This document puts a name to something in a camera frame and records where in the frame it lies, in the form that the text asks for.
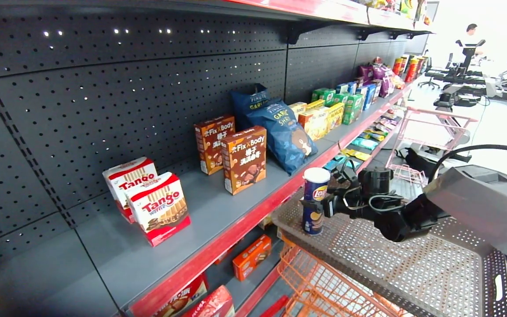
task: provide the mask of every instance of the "person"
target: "person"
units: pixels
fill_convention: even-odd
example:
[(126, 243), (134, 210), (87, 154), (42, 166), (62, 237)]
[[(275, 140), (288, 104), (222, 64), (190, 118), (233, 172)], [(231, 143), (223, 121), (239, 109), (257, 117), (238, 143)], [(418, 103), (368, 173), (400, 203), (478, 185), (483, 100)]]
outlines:
[[(467, 36), (465, 37), (465, 42), (463, 44), (476, 44), (479, 42), (477, 37), (475, 36), (475, 33), (477, 32), (478, 25), (471, 23), (469, 26), (467, 26)], [(482, 55), (484, 54), (483, 50), (481, 48), (477, 48), (475, 50), (476, 55)]]

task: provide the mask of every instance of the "yellow snack box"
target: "yellow snack box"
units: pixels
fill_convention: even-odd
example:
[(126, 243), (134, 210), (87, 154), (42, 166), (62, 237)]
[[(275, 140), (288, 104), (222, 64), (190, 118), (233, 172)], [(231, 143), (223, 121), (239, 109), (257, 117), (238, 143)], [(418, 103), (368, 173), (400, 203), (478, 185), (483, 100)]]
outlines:
[(289, 105), (290, 110), (294, 113), (294, 118), (298, 121), (298, 114), (306, 111), (306, 102), (296, 102)]
[(311, 102), (306, 105), (306, 110), (310, 110), (312, 108), (318, 108), (324, 106), (324, 99), (318, 99), (315, 102)]
[(342, 119), (344, 118), (344, 106), (344, 103), (338, 102), (327, 108), (328, 132), (330, 132), (333, 128), (336, 128), (336, 126), (342, 125)]
[(313, 108), (298, 114), (298, 123), (304, 128), (306, 134), (316, 141), (328, 133), (328, 108)]

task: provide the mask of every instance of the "metal mesh basket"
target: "metal mesh basket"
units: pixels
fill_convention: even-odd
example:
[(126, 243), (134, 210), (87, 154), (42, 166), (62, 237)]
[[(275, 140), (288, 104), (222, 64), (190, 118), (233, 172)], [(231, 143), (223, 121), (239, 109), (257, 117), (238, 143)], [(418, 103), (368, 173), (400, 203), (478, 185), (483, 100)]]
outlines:
[(273, 221), (286, 239), (337, 271), (416, 316), (507, 317), (505, 257), (456, 219), (393, 243), (371, 221), (337, 214), (309, 236), (301, 227), (302, 193), (276, 209)]
[(280, 256), (277, 271), (294, 290), (285, 316), (411, 316), (286, 239)]

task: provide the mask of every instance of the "fix x body snack box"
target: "fix x body snack box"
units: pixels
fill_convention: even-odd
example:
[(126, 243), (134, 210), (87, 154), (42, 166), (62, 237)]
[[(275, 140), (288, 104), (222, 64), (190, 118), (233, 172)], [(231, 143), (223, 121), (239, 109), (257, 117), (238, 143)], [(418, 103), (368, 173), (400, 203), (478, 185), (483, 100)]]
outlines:
[(235, 122), (231, 115), (195, 124), (195, 138), (203, 173), (211, 175), (222, 169), (221, 141), (234, 133)]
[(154, 163), (146, 157), (117, 165), (103, 172), (105, 183), (109, 187), (121, 215), (129, 223), (133, 223), (135, 219), (126, 199), (125, 191), (150, 181), (157, 176), (158, 173), (155, 171)]
[(171, 172), (125, 194), (136, 221), (153, 247), (191, 224), (181, 181)]
[(267, 130), (254, 126), (222, 140), (224, 187), (235, 195), (266, 175)]

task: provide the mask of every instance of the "red can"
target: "red can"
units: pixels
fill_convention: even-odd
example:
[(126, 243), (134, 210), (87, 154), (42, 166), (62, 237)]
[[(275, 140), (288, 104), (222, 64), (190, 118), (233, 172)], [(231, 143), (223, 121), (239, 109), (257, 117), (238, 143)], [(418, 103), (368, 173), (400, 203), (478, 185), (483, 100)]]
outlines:
[(411, 82), (412, 80), (414, 80), (417, 69), (418, 69), (418, 59), (412, 58), (410, 60), (410, 66), (408, 67), (408, 74), (406, 74), (406, 79), (404, 81)]
[(398, 75), (400, 73), (400, 70), (402, 69), (403, 60), (404, 60), (403, 58), (397, 58), (396, 60), (394, 60), (393, 73), (395, 75)]

